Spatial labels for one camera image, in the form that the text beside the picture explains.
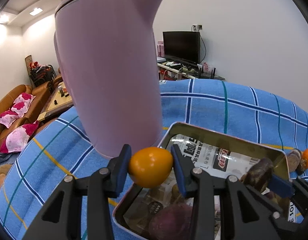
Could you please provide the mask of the dark purple passion fruit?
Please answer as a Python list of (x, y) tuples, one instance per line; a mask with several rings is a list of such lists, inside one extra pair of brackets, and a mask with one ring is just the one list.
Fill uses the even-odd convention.
[(273, 174), (273, 162), (268, 158), (262, 158), (257, 164), (242, 176), (241, 182), (249, 185), (262, 193), (271, 181)]

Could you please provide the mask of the round orange fruit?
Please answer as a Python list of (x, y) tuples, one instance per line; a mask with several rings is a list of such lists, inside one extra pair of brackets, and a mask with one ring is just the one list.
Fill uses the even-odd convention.
[(148, 147), (131, 157), (129, 175), (138, 186), (151, 189), (166, 181), (172, 167), (173, 156), (168, 150)]

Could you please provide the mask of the orange tangerine on cloth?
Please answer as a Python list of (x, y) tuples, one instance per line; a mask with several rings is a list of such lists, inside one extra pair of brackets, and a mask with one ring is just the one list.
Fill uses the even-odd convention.
[(302, 152), (300, 163), (296, 168), (296, 173), (300, 176), (308, 169), (308, 148)]

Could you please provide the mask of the rectangular metal tin tray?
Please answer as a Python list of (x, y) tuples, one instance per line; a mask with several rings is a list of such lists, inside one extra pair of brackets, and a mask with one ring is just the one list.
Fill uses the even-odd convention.
[(283, 151), (182, 122), (159, 146), (170, 177), (155, 190), (133, 184), (113, 211), (138, 239), (305, 239), (308, 182), (291, 179)]

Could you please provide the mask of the purple round vegetable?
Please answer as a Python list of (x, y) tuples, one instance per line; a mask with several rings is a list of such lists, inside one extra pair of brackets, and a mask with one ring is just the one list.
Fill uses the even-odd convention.
[(189, 239), (192, 207), (172, 204), (159, 211), (149, 223), (151, 239)]

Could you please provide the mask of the pink floral cushion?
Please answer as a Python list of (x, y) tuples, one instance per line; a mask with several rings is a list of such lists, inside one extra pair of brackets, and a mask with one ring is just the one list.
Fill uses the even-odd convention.
[(12, 107), (0, 114), (0, 124), (10, 128), (16, 120), (25, 116), (35, 98), (32, 94), (21, 93), (14, 100)]
[(10, 133), (0, 146), (0, 153), (21, 152), (39, 127), (39, 121), (24, 124)]

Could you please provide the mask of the glass coffee table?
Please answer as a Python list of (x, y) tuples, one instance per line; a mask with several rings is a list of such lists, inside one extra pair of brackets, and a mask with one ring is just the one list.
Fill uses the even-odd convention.
[(48, 99), (37, 120), (50, 120), (67, 111), (72, 106), (72, 98), (62, 81), (57, 85), (56, 89)]

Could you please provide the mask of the orange leather sofa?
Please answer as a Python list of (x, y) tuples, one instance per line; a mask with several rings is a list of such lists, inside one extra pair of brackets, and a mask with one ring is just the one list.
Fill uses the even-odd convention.
[(51, 82), (37, 88), (18, 85), (0, 101), (0, 148), (3, 142), (18, 127), (32, 124), (51, 96)]

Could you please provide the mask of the white tv stand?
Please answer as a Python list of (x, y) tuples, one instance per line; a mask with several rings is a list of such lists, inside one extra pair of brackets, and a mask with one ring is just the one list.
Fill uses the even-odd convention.
[(160, 80), (215, 79), (225, 81), (224, 77), (216, 74), (216, 68), (209, 66), (206, 62), (190, 64), (185, 61), (169, 61), (157, 57), (157, 67)]

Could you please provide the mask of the black television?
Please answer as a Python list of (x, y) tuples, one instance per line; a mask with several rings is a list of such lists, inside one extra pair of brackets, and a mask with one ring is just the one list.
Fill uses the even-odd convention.
[(200, 62), (200, 33), (165, 31), (162, 36), (166, 58), (179, 59), (193, 64)]

